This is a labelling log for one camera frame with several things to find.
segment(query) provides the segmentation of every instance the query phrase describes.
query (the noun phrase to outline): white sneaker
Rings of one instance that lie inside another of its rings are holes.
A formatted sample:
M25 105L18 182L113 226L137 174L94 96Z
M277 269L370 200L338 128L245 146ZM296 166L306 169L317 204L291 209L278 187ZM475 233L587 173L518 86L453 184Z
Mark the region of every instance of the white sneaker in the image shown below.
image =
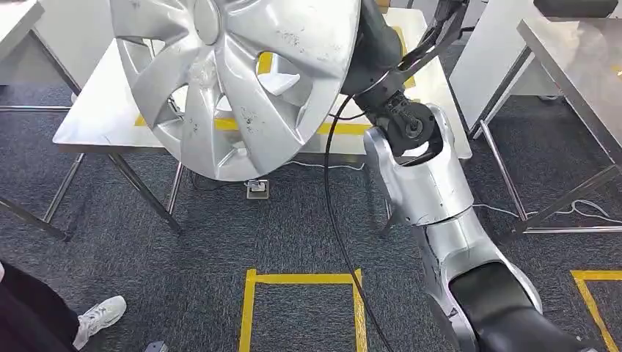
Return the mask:
M82 349L89 341L89 337L119 321L125 313L125 308L127 308L125 299L116 296L96 304L83 315L78 316L80 327L73 341L73 347L77 350Z

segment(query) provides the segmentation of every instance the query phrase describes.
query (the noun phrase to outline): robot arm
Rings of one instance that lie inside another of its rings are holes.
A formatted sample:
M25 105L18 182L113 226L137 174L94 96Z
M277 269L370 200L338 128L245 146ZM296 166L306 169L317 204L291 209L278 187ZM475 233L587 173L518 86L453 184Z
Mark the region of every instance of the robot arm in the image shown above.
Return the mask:
M402 58L395 49L399 39L379 20L374 0L362 0L359 39L342 92L353 95L375 125L364 136L368 163L379 171L395 215L411 225L428 303L454 346L469 352L593 351L542 316L531 281L482 228L443 112L403 94L403 82L447 45L439 38L453 41L459 34L467 3L441 0L441 29L429 30L420 48ZM446 30L450 18L458 25ZM419 158L395 160L426 142Z
M439 153L402 166L381 128L364 136L368 163L379 170L396 216L411 225L422 253L428 303L460 351L590 349L542 316L531 281L494 245L473 210L473 196L442 111L428 107L442 138Z

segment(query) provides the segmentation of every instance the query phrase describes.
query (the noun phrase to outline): metal table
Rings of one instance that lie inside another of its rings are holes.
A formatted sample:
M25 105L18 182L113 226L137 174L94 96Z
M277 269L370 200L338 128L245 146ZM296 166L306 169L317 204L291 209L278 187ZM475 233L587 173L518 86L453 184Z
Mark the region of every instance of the metal table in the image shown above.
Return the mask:
M505 91L525 60L533 53L600 144L612 165L578 185L537 214L527 217L491 131L486 121L481 120L480 128L492 149L521 219L515 226L515 231L519 233L622 231L621 226L536 227L544 219L610 181L621 172L622 20L602 18L551 21L542 17L527 18L519 24L518 31L526 42L526 46L512 70L504 78L504 84L498 92Z
M417 46L426 28L425 19L419 10L389 8L385 18L390 26L398 28L405 50ZM445 111L454 130L458 157L470 158L472 152L469 142L440 61L432 60L417 73L414 81L409 82L407 87L406 96L409 98L418 99L423 103L434 103ZM337 98L332 113L336 112L344 98L343 96ZM361 111L358 107L351 103L346 106L343 116L354 116L359 113ZM317 155L324 152L331 122L332 118L328 117L316 135L305 145L302 150L305 155ZM365 117L340 121L335 131L331 152L340 155L364 155L362 134L369 127L370 123ZM224 123L220 128L231 128L231 126ZM121 153L144 151L165 153L166 150L140 117L123 72L115 41L106 50L53 140L59 145L61 151L111 155L111 158L115 159L115 164L120 167L123 174L158 214L172 226L177 224L171 214L183 176L183 166L178 165L169 204L164 209L120 156Z
M74 93L79 94L80 88L78 84L75 83L60 61L54 56L45 43L40 40L36 31L33 30L34 24L41 18L43 12L44 9L37 0L0 2L0 62L7 58L13 49L18 47L20 43L25 40L30 40L35 44L37 50L43 53L48 63L51 64L52 68L69 86L69 88L71 88ZM0 106L0 112L12 111L37 113L67 112L68 110L69 108L64 106ZM73 177L78 171L83 157L84 154L79 154L73 162L73 165L65 176L65 179L62 181L42 219L33 215L20 205L3 197L0 197L0 209L8 210L14 213L26 223L32 224L56 238L69 241L70 236L52 226L51 221L56 213L56 209L59 207L60 202L65 196Z

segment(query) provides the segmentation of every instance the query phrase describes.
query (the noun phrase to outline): silver hubcap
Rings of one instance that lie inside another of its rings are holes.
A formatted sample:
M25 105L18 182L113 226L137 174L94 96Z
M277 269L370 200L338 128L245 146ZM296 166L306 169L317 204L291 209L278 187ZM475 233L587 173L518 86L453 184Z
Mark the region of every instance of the silver hubcap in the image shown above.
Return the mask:
M231 181L276 169L315 134L348 71L360 6L360 0L110 2L125 74L146 123L189 169ZM155 55L149 40L163 42ZM299 75L278 96L257 76L264 52ZM180 114L169 101L182 87L185 97L175 98ZM218 109L224 96L231 111Z

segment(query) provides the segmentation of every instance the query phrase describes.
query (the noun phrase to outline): table surface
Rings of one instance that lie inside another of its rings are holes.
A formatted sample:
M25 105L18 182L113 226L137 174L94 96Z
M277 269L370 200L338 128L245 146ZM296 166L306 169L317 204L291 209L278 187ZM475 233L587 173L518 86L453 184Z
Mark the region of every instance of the table surface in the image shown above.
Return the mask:
M0 60L22 41L42 14L37 0L0 2Z
M426 26L419 10L389 8L385 19L390 26L400 28L406 50L416 47ZM469 142L438 58L418 72L414 82L414 86L406 90L406 96L441 107L455 134L458 157L470 158ZM337 98L332 113L344 98L342 95ZM360 112L352 102L346 106L343 116ZM332 118L327 117L318 133L304 146L303 153L324 151L331 122ZM338 128L342 133L335 135L332 153L365 154L362 134L369 126L365 117L341 121ZM67 152L126 153L164 149L151 130L140 122L115 41L108 47L53 140Z
M622 19L526 18L519 33L610 159L622 163Z

